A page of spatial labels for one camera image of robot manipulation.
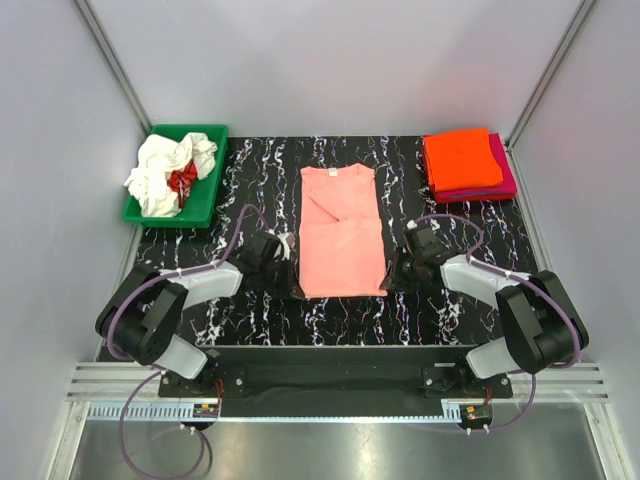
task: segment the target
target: marble pattern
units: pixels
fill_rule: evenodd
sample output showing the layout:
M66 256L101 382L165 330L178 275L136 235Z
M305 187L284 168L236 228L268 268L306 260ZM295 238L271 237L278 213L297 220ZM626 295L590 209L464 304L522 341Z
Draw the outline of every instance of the marble pattern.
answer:
M217 258L231 238L238 212L254 203L277 233L297 233L305 166L344 167L360 162L376 171L387 259L403 244L403 226L427 213L455 213L485 231L476 253L520 271L536 264L515 202L437 205L428 191L421 137L232 138L212 226L202 230L146 229L137 262L156 268L190 267ZM245 220L240 236L256 227ZM474 232L455 221L433 221L447 245L467 249ZM438 290L387 298L305 301L247 293L183 312L178 332L198 346L212 345L424 345L475 344L501 335L498 315L476 300Z

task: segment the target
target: orange cloth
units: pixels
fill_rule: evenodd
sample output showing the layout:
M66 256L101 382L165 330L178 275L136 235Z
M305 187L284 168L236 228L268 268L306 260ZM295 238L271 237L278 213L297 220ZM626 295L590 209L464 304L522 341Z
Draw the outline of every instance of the orange cloth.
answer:
M455 130L425 137L429 185L434 192L493 187L503 181L489 129Z
M307 298L386 296L382 221L375 172L305 167L302 174L300 286Z

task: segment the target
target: green plastic basket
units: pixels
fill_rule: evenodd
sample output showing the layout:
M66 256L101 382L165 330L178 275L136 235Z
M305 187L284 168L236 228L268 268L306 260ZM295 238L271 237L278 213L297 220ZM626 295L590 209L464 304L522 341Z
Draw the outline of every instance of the green plastic basket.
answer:
M189 132L206 133L209 140L218 145L216 166L213 171L207 178L193 183L191 195L186 200L182 211L175 217L143 217L140 214L140 204L135 198L129 196L122 212L122 218L125 221L155 228L208 228L211 225L216 192L222 176L229 128L226 125L156 125L151 130L151 133L176 142L182 141Z

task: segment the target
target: reflective metal surface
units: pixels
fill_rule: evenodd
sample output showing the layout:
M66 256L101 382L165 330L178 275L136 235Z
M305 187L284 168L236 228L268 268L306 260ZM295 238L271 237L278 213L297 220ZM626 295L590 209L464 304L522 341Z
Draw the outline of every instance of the reflective metal surface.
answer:
M495 424L516 413L496 406ZM162 423L128 423L137 450ZM578 405L535 405L511 430L489 435L441 434L413 425L225 424L205 433L213 466L205 479L604 479L586 417ZM133 479L122 462L115 422L87 422L71 478ZM186 471L199 442L185 432L161 438L133 456L151 474Z

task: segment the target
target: red folded cloth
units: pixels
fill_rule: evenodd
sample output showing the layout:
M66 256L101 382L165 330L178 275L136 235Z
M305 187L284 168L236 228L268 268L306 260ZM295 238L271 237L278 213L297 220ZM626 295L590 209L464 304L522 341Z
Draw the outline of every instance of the red folded cloth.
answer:
M198 169L193 160L185 165L182 170L174 170L171 172L167 185L178 194L178 206L184 207L184 202L191 195L191 185L198 178Z
M511 173L511 168L509 168L509 162L507 161L507 155L504 151L504 147L502 146L500 134L489 134L489 145L491 146L493 158L502 170L502 183L493 187L462 188L458 190L433 192L436 202L451 203L469 202L474 200L508 200L515 197L518 192L518 186L516 185L516 181ZM427 171L429 171L426 151L424 155L424 162Z

